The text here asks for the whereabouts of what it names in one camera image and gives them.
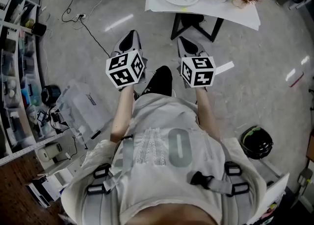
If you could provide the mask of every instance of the wooden floor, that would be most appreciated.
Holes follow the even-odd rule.
[[[59,202],[40,206],[25,187],[43,169],[30,152],[0,166],[0,223],[3,225],[61,225]]]

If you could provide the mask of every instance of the black container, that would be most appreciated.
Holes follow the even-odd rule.
[[[33,27],[31,28],[31,33],[37,35],[37,36],[44,36],[45,32],[47,30],[47,26],[43,25],[41,23],[34,23]]]
[[[45,86],[41,91],[41,100],[45,105],[51,106],[57,101],[60,95],[61,91],[58,86],[56,85]]]

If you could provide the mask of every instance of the storage shelf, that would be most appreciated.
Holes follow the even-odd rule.
[[[12,17],[12,13],[14,12],[14,10],[16,9],[17,6],[20,6],[20,9],[23,11],[24,13],[21,14],[20,18],[15,20],[15,24],[13,24],[13,22],[10,22],[10,19]],[[38,94],[40,95],[41,92],[41,81],[40,81],[40,76],[39,76],[39,69],[38,69],[38,62],[37,62],[37,53],[36,53],[36,37],[35,35],[33,35],[31,33],[31,29],[30,28],[26,28],[24,27],[24,25],[29,22],[29,20],[31,19],[31,23],[36,22],[36,16],[37,16],[37,9],[38,7],[40,7],[40,5],[33,3],[30,0],[9,0],[7,6],[5,7],[5,15],[3,16],[3,19],[0,19],[0,34],[1,34],[1,39],[4,40],[5,39],[5,43],[1,43],[4,44],[4,46],[2,46],[0,49],[4,49],[4,50],[10,50],[10,52],[12,53],[12,62],[13,67],[11,68],[11,70],[14,72],[12,72],[12,74],[14,73],[14,77],[17,80],[16,83],[16,88],[12,88],[12,90],[16,90],[16,94],[18,94],[17,92],[21,93],[21,79],[24,77],[24,75],[26,75],[24,73],[24,70],[22,68],[23,66],[23,60],[26,60],[27,62],[30,61],[30,63],[27,63],[28,65],[34,65],[33,71],[32,69],[30,69],[27,74],[31,75],[34,78],[33,83],[35,83],[36,85],[38,85]],[[33,39],[33,44],[31,45],[31,51],[26,53],[26,57],[25,58],[22,55],[20,55],[19,53],[21,52],[21,50],[24,50],[24,46],[20,46],[21,44],[24,45],[24,42],[20,42],[19,37],[20,36],[24,36],[25,33],[30,34]],[[50,131],[49,128],[47,129],[48,132],[44,134],[46,134],[47,136],[41,136],[41,137],[36,137],[34,136],[34,133],[32,132],[32,128],[29,122],[29,119],[27,117],[26,114],[26,107],[24,106],[23,103],[23,97],[22,94],[20,94],[20,97],[17,97],[17,104],[6,104],[6,107],[9,107],[7,110],[4,109],[4,106],[2,104],[1,105],[1,115],[0,115],[0,131],[3,132],[4,135],[4,141],[1,141],[1,156],[5,156],[3,158],[0,159],[0,165],[7,163],[19,156],[22,156],[30,151],[33,151],[34,149],[40,148],[42,146],[44,146],[45,144],[54,141],[55,139],[58,139],[62,136],[64,136],[66,133],[71,133],[69,131],[65,131],[61,134],[56,134],[55,130]],[[44,111],[48,111],[48,107],[43,105],[43,103],[41,102],[40,106],[37,107],[37,109],[43,109]],[[22,135],[22,139],[20,140],[20,134],[18,134],[17,132],[15,132],[13,134],[13,128],[15,128],[12,125],[12,121],[11,120],[7,120],[6,118],[4,119],[3,117],[14,117],[17,116],[17,124],[18,124],[18,128],[19,130],[22,130],[23,132],[21,132],[22,134],[25,133],[25,135]],[[13,135],[14,138],[18,137],[17,139],[17,144],[12,144],[10,142],[10,140],[7,138],[10,135]]]
[[[44,141],[38,142],[35,145],[29,146],[29,147],[27,147],[25,149],[22,149],[22,150],[18,151],[18,152],[12,153],[12,154],[8,155],[7,157],[0,159],[0,166],[5,164],[5,163],[7,163],[7,162],[9,162],[9,161],[11,161],[11,160],[14,160],[14,159],[20,157],[20,156],[22,156],[22,155],[24,155],[24,154],[26,154],[28,152],[31,152],[31,151],[33,151],[36,148],[42,147],[45,144],[47,144],[49,142],[52,142],[52,141],[54,141],[54,140],[64,136],[65,134],[70,134],[70,133],[71,132],[65,131],[65,132],[63,132],[61,134],[57,134],[57,135],[55,135],[53,137],[50,137],[50,138],[48,138],[48,139],[46,139]]]

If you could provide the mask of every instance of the number 0 print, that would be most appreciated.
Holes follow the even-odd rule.
[[[175,128],[169,131],[169,161],[177,168],[184,168],[192,162],[192,150],[188,132]]]

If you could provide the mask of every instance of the gray tiled floor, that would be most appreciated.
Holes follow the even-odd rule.
[[[63,24],[61,14],[71,0],[43,0],[47,9],[40,16],[53,31],[45,37],[48,55],[47,83],[64,88],[72,78],[92,85],[104,104],[114,113],[119,92],[105,75],[106,55],[86,29],[74,30],[72,23]],[[74,0],[70,19],[77,13],[89,13],[100,0]],[[306,163],[305,153],[311,130],[309,107],[312,97],[314,46],[307,27],[296,10],[279,7],[273,0],[256,5],[261,26],[259,31],[225,21],[214,43],[197,31],[189,29],[183,35],[204,45],[213,55],[216,65],[233,61],[235,67],[216,76],[210,88],[221,136],[239,137],[248,127],[260,124],[271,135],[274,148],[270,162],[284,173],[290,172],[289,186],[296,189],[296,179]],[[86,23],[96,39],[111,51],[124,33],[136,29],[140,35],[144,56],[149,59],[147,77],[161,65],[171,68],[173,87],[178,97],[195,101],[195,95],[185,90],[176,67],[176,42],[170,40],[174,14],[144,12],[145,0],[104,0]],[[133,14],[127,22],[109,31],[105,28]],[[206,17],[202,26],[211,31],[215,18]],[[41,46],[41,63],[46,68]],[[310,60],[301,65],[306,56]],[[289,88],[287,74],[303,71],[303,78]],[[145,85],[137,85],[141,91]]]

